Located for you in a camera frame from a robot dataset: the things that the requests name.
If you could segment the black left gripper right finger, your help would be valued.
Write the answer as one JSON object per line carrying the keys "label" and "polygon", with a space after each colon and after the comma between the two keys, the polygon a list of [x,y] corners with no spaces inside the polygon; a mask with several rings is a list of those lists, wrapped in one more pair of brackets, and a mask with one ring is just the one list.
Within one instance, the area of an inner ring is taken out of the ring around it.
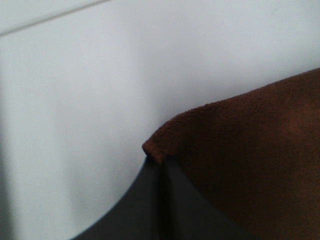
{"label": "black left gripper right finger", "polygon": [[174,159],[163,163],[170,240],[257,240],[195,188]]}

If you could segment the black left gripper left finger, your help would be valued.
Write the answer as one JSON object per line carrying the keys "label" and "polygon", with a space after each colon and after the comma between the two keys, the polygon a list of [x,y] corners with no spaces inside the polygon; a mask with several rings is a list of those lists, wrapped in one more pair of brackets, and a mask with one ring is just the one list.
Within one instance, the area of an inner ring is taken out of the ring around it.
{"label": "black left gripper left finger", "polygon": [[123,197],[75,240],[157,240],[160,167],[147,156]]}

